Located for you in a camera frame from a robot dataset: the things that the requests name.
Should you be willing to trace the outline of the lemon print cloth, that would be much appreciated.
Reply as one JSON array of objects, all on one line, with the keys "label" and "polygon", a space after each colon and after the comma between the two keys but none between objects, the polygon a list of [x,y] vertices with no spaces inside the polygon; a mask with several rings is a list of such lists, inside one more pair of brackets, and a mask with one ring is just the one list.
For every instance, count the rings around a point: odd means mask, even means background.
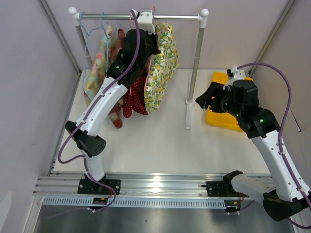
[{"label": "lemon print cloth", "polygon": [[160,107],[168,82],[179,67],[178,49],[170,23],[155,25],[159,54],[153,55],[144,88],[144,104],[147,113]]}]

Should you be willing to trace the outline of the red polka dot skirt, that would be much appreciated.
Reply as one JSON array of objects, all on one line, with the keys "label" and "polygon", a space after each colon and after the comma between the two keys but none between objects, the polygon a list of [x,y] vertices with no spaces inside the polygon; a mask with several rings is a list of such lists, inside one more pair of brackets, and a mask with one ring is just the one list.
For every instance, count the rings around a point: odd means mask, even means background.
[{"label": "red polka dot skirt", "polygon": [[123,116],[129,118],[133,112],[141,115],[148,115],[144,101],[146,75],[142,75],[135,80],[133,85],[124,95]]}]

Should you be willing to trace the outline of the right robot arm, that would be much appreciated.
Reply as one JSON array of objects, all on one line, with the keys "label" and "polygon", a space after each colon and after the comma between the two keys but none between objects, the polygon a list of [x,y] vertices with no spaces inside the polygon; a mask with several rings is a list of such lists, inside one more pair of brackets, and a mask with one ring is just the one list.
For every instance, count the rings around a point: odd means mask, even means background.
[{"label": "right robot arm", "polygon": [[259,106],[258,88],[251,80],[237,80],[231,85],[212,82],[205,93],[196,98],[202,109],[228,113],[236,118],[238,126],[261,153],[273,178],[267,185],[248,177],[241,171],[223,177],[222,191],[233,196],[243,193],[261,203],[275,221],[288,219],[303,211],[311,202],[311,189],[294,168],[282,140],[278,139],[280,126],[268,109]]}]

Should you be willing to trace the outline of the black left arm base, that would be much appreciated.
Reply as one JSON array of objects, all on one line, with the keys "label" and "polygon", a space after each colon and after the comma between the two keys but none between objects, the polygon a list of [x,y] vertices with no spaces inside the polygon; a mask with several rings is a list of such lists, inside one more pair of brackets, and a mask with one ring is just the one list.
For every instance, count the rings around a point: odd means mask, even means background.
[{"label": "black left arm base", "polygon": [[[121,180],[107,179],[106,177],[103,177],[99,182],[111,187],[116,195],[119,195]],[[96,184],[86,174],[79,181],[77,193],[88,195],[113,195],[113,192],[110,189]]]}]

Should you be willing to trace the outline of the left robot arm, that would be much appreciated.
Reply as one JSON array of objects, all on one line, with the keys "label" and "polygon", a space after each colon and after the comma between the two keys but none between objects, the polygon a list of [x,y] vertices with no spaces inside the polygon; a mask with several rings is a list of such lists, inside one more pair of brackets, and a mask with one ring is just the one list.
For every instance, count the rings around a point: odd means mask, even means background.
[{"label": "left robot arm", "polygon": [[157,31],[132,29],[126,33],[116,60],[110,65],[95,98],[75,121],[67,121],[65,129],[81,151],[91,179],[88,188],[94,194],[105,190],[104,167],[101,154],[106,141],[98,136],[99,129],[118,100],[126,94],[142,74],[152,55],[158,54]]}]

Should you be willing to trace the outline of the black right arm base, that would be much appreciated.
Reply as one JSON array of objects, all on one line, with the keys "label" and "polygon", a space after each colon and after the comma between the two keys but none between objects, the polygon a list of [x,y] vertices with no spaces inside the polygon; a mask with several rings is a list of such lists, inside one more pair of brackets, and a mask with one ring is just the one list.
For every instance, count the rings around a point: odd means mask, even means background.
[{"label": "black right arm base", "polygon": [[201,185],[207,191],[209,197],[246,197],[246,194],[238,193],[233,190],[230,184],[223,181],[207,181]]}]

